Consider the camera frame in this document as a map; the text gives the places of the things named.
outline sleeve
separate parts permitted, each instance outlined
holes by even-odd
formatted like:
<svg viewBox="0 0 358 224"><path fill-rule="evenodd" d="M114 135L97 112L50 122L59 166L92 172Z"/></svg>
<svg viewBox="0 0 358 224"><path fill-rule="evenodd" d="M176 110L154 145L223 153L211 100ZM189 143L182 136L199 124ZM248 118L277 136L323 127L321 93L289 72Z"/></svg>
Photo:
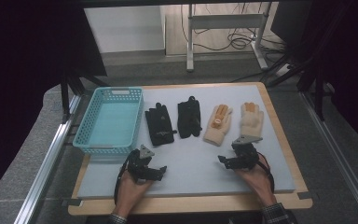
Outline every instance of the sleeve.
<svg viewBox="0 0 358 224"><path fill-rule="evenodd" d="M127 223L126 218L120 217L116 214L110 214L107 220L107 224L126 224L126 223Z"/></svg>
<svg viewBox="0 0 358 224"><path fill-rule="evenodd" d="M289 216L281 203L263 207L261 213L267 224L290 224Z"/></svg>

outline beige glove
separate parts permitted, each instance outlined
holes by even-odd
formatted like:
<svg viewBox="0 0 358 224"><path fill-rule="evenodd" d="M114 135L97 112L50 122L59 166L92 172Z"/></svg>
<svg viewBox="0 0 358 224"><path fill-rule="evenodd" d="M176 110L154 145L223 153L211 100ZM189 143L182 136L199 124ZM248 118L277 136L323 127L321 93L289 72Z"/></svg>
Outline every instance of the beige glove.
<svg viewBox="0 0 358 224"><path fill-rule="evenodd" d="M216 146L221 146L228 132L231 123L232 109L227 105L217 105L214 107L208 126L204 135L204 140Z"/></svg>
<svg viewBox="0 0 358 224"><path fill-rule="evenodd" d="M241 107L241 135L261 137L264 113L260 111L258 105L245 103Z"/></svg>

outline wooden floor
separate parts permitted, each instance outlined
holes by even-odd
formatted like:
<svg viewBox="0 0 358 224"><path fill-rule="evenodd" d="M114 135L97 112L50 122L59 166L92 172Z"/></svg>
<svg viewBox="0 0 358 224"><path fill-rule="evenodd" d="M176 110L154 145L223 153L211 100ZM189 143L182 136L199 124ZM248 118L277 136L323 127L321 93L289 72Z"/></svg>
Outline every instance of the wooden floor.
<svg viewBox="0 0 358 224"><path fill-rule="evenodd" d="M262 13L267 7L268 3L232 3L232 4L198 4L193 5L193 15L227 15L227 14L255 14ZM266 30L263 34L264 39L280 42L279 37L270 31L270 26L275 15L278 2L273 2L269 12ZM187 15L188 5L178 6L164 6L162 12L165 14L166 20L166 54L167 55L184 55L186 54L186 39L188 37L187 31ZM233 51L251 51L250 45L245 45L245 48L235 49L229 46L230 41L227 37L230 34L239 34L251 36L253 33L247 29L219 29L219 30L203 30L193 31L193 43L195 53L209 53L209 52L233 52ZM262 45L280 49L282 45L272 44L267 41L262 41Z"/></svg>

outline white wall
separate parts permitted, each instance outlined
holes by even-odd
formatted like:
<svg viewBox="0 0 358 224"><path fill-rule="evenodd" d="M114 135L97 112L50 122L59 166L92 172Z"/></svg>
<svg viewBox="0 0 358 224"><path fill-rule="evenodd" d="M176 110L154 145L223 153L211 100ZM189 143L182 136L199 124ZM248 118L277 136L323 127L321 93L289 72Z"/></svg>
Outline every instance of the white wall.
<svg viewBox="0 0 358 224"><path fill-rule="evenodd" d="M165 49L160 6L85 9L101 53Z"/></svg>

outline light blue plastic basket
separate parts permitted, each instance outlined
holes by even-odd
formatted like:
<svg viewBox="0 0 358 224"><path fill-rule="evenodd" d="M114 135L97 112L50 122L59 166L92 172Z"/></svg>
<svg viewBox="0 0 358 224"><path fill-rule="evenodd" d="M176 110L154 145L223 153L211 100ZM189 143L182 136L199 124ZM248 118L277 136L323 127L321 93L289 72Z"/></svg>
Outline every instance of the light blue plastic basket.
<svg viewBox="0 0 358 224"><path fill-rule="evenodd" d="M88 154L129 154L136 147L143 108L142 88L97 88L74 146Z"/></svg>

